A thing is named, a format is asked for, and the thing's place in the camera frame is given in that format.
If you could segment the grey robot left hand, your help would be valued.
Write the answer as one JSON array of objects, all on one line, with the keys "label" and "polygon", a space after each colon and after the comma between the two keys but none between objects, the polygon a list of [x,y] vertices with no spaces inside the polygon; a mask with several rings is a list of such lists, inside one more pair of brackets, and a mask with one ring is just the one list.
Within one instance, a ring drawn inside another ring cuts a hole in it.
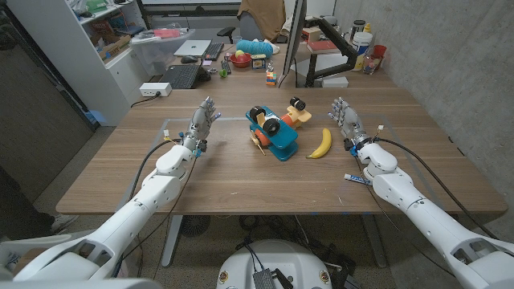
[{"label": "grey robot left hand", "polygon": [[194,111],[183,138],[183,146],[193,151],[201,141],[206,140],[211,125],[221,116],[221,113],[215,110],[214,100],[208,96]]}]

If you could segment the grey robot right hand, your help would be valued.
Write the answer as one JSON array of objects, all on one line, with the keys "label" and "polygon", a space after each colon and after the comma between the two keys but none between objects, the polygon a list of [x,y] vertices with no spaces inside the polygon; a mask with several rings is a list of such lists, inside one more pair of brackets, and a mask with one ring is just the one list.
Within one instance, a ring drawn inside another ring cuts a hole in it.
[{"label": "grey robot right hand", "polygon": [[361,118],[356,111],[342,98],[335,99],[332,103],[332,112],[329,117],[337,122],[341,134],[345,138],[345,150],[357,153],[371,142],[371,137],[366,133]]}]

